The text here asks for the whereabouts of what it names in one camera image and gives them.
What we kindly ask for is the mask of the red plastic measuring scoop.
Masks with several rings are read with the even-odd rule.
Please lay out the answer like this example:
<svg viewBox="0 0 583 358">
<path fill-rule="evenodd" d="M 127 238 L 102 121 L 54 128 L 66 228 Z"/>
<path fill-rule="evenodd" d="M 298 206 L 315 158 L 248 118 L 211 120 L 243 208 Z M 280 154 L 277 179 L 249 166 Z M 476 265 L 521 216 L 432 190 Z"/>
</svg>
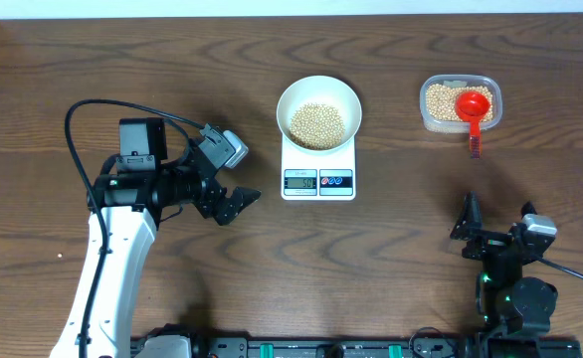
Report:
<svg viewBox="0 0 583 358">
<path fill-rule="evenodd" d="M 471 157 L 482 156 L 481 121 L 490 110 L 490 101 L 477 91 L 464 91 L 456 99 L 456 115 L 469 125 L 469 147 Z"/>
</svg>

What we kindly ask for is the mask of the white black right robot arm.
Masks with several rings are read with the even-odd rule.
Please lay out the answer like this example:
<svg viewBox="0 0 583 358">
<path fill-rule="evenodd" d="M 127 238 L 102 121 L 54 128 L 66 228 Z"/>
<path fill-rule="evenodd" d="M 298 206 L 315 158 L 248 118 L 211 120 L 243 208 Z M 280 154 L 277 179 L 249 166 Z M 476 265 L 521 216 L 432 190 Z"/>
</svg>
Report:
<svg viewBox="0 0 583 358">
<path fill-rule="evenodd" d="M 487 230 L 478 197 L 465 196 L 450 238 L 464 241 L 462 257 L 482 263 L 476 278 L 476 306 L 485 328 L 458 349 L 462 357 L 538 357 L 539 337 L 550 330 L 558 291 L 544 280 L 523 274 L 556 239 L 557 228 L 528 202 L 521 221 L 505 233 Z"/>
</svg>

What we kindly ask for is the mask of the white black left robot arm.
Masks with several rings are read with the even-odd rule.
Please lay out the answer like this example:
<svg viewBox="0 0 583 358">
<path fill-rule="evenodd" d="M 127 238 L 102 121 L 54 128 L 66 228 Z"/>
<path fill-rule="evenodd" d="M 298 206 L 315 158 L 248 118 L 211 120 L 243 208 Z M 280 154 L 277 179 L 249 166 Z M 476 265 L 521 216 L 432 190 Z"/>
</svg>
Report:
<svg viewBox="0 0 583 358">
<path fill-rule="evenodd" d="M 119 152 L 103 166 L 88 194 L 89 243 L 78 289 L 54 357 L 127 357 L 131 321 L 145 259 L 165 208 L 193 205 L 204 218 L 230 224 L 256 202 L 258 190 L 229 192 L 215 176 L 248 153 L 232 131 L 210 124 L 168 162 L 167 118 L 119 123 Z"/>
</svg>

